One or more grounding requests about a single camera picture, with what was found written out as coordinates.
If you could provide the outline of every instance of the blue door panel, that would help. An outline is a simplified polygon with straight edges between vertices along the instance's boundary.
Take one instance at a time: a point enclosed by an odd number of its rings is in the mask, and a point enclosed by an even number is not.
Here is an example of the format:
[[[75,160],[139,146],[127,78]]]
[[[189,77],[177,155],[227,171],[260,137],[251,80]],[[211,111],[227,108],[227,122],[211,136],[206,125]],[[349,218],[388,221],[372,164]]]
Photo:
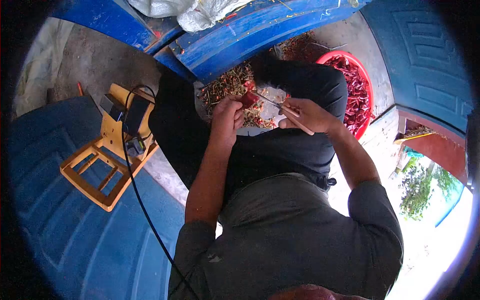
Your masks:
[[[427,1],[375,0],[361,9],[380,47],[395,103],[465,133],[473,108],[462,51]]]
[[[60,174],[60,163],[96,138],[100,124],[88,97],[47,105],[13,123],[6,145],[9,185],[22,233],[35,262],[65,299],[165,299],[170,264],[133,188],[108,213]],[[109,171],[97,161],[82,176],[95,186]],[[145,171],[135,182],[173,256],[183,206]]]

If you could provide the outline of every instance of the pile of dried chili peppers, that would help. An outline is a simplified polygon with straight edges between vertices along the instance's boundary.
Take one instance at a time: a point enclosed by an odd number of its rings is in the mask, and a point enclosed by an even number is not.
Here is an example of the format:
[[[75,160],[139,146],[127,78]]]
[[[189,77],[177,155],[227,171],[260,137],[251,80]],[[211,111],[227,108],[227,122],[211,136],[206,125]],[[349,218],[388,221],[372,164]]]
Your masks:
[[[199,94],[198,98],[203,101],[207,108],[208,118],[211,119],[215,106],[227,95],[243,95],[246,91],[256,90],[253,72],[250,64],[244,63],[233,67],[223,73],[216,80],[207,84]],[[276,123],[273,119],[263,119],[260,113],[264,109],[263,102],[253,104],[244,110],[245,118],[243,126],[253,126],[260,128],[273,129]]]
[[[347,129],[355,135],[359,128],[366,121],[369,121],[370,117],[375,118],[369,107],[367,94],[368,81],[360,75],[358,66],[349,63],[348,59],[344,56],[334,56],[327,60],[324,65],[334,67],[345,76],[348,89],[348,101],[343,123]]]
[[[300,60],[314,63],[323,54],[314,44],[313,33],[307,31],[278,44],[282,49],[282,60]]]

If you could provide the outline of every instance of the yellow wooden frame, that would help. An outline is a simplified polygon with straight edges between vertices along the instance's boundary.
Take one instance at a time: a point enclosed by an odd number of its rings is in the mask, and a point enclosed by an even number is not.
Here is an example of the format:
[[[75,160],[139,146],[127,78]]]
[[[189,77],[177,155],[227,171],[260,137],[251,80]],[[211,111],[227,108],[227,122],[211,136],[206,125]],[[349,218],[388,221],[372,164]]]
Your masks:
[[[112,84],[110,87],[110,93],[113,94],[113,96],[123,104],[125,103],[128,92],[128,90],[116,84]],[[146,93],[139,92],[137,94],[152,102],[155,101],[153,97]],[[115,122],[115,120],[113,120],[106,112],[104,112],[102,128],[100,130],[101,135],[77,150],[60,165],[60,173],[68,181],[70,181],[75,188],[77,188],[90,200],[108,212],[112,211],[112,209],[115,207],[122,194],[130,185],[132,179],[128,172],[127,166],[102,151],[102,147],[107,148],[121,158],[128,158],[129,162],[131,163],[133,177],[135,177],[147,160],[159,148],[158,145],[153,141],[153,136],[150,134],[150,129],[148,128],[148,117],[153,107],[153,104],[149,105],[139,130],[140,137],[146,138],[145,145],[148,148],[142,155],[137,157],[125,157],[123,152],[123,144],[121,143],[121,134],[123,134],[121,130],[121,122]],[[77,166],[91,154],[93,154],[93,156],[79,168],[78,172],[73,170],[75,166]],[[98,187],[94,187],[80,175],[98,159],[112,167],[112,170],[102,180]],[[122,174],[122,177],[115,184],[112,191],[108,195],[103,194],[102,190],[117,172]]]

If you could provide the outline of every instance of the man's right arm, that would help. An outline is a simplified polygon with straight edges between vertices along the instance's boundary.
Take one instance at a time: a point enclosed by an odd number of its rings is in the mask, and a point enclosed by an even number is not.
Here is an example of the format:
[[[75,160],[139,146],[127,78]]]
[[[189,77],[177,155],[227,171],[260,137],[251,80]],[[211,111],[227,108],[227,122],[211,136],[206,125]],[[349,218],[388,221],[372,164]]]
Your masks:
[[[394,283],[403,261],[403,239],[395,212],[370,156],[343,123],[308,99],[287,99],[284,105],[300,110],[303,125],[314,132],[325,133],[331,141],[342,172],[352,189],[348,198],[348,212],[358,224],[357,235],[369,251],[369,268],[365,289],[386,294]],[[280,128],[294,128],[294,123],[283,119]]]
[[[365,181],[381,184],[377,169],[365,149],[341,121],[308,99],[288,98],[283,103],[300,111],[296,118],[314,132],[325,133],[335,149],[348,186],[353,190]],[[279,123],[280,128],[297,128],[288,119]]]
[[[325,134],[335,149],[351,190],[366,181],[382,184],[372,159],[341,121],[334,119]]]

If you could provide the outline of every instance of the gray t-shirt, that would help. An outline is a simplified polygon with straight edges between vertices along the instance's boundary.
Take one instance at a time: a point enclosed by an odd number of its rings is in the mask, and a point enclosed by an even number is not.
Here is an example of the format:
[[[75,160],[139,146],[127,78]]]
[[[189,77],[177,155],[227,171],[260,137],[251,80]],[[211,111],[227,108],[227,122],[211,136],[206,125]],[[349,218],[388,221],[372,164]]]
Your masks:
[[[374,182],[350,193],[348,211],[300,174],[260,180],[224,207],[218,239],[205,222],[183,225],[175,263],[200,299],[267,299],[302,284],[383,299],[402,266],[400,225]],[[169,295],[195,299],[173,269]]]

